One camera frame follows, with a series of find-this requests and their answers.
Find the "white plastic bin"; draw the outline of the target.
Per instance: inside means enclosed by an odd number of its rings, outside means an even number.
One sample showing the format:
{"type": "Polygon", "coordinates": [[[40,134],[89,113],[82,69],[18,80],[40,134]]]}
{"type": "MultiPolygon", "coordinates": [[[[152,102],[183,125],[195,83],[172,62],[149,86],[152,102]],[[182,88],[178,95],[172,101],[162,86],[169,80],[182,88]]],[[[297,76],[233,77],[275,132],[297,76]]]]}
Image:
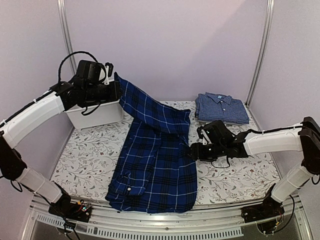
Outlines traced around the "white plastic bin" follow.
{"type": "Polygon", "coordinates": [[[82,115],[84,111],[85,108],[75,105],[65,112],[75,129],[116,123],[124,117],[124,110],[119,104],[119,100],[101,104],[93,113],[86,116],[82,115]]]}

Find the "dark blue plaid shirt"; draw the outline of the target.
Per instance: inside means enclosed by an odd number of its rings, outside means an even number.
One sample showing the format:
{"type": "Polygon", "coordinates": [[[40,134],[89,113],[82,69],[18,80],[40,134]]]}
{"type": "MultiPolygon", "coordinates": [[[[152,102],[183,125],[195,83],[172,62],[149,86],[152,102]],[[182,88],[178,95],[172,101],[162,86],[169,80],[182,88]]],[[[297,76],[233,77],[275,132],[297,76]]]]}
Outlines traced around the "dark blue plaid shirt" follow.
{"type": "Polygon", "coordinates": [[[189,109],[163,104],[114,75],[119,103],[132,117],[106,200],[118,211],[149,214],[191,210],[198,192],[196,162],[189,156],[189,109]]]}

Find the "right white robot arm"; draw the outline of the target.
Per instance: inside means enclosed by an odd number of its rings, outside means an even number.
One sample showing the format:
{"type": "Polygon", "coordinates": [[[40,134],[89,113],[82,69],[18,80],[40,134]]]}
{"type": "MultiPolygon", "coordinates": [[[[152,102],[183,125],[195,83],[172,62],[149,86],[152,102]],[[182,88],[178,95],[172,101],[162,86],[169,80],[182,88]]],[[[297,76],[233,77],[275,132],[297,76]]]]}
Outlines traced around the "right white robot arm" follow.
{"type": "Polygon", "coordinates": [[[278,210],[278,203],[320,174],[320,127],[310,116],[291,126],[262,131],[248,129],[238,134],[218,120],[201,126],[198,133],[202,141],[190,147],[193,160],[240,159],[262,153],[270,153],[278,160],[297,154],[296,159],[301,161],[291,165],[272,187],[269,199],[259,206],[262,218],[269,218],[278,210]]]}

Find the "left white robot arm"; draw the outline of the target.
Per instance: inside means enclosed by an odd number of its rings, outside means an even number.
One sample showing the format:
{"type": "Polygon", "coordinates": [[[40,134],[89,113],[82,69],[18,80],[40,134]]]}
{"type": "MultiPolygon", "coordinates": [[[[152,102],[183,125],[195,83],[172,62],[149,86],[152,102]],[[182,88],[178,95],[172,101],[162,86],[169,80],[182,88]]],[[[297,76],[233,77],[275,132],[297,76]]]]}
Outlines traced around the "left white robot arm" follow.
{"type": "Polygon", "coordinates": [[[87,129],[115,123],[123,118],[119,100],[120,84],[75,85],[61,82],[53,85],[12,118],[0,124],[0,170],[7,180],[17,181],[31,192],[54,203],[63,216],[74,213],[68,194],[41,173],[27,165],[17,147],[34,131],[61,114],[67,115],[75,129],[87,129]]]}

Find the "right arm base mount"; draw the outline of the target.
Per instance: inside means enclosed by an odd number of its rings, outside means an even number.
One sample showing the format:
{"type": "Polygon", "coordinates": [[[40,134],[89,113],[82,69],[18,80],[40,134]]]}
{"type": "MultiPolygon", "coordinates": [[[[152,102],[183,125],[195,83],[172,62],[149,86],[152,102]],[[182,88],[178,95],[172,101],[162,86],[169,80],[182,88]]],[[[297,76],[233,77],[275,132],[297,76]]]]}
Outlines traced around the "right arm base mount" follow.
{"type": "Polygon", "coordinates": [[[241,217],[245,223],[256,223],[260,233],[274,234],[283,221],[285,210],[278,202],[262,202],[241,208],[241,217]]]}

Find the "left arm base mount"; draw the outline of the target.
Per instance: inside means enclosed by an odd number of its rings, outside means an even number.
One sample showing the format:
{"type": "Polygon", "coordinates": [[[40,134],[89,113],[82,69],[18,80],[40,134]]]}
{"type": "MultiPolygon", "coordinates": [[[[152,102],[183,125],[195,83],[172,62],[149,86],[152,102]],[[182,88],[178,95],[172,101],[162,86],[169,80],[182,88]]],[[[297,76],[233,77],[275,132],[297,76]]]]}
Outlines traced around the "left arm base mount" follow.
{"type": "Polygon", "coordinates": [[[92,204],[78,200],[71,202],[69,198],[61,198],[56,203],[51,203],[48,212],[52,215],[88,223],[92,214],[92,204]]]}

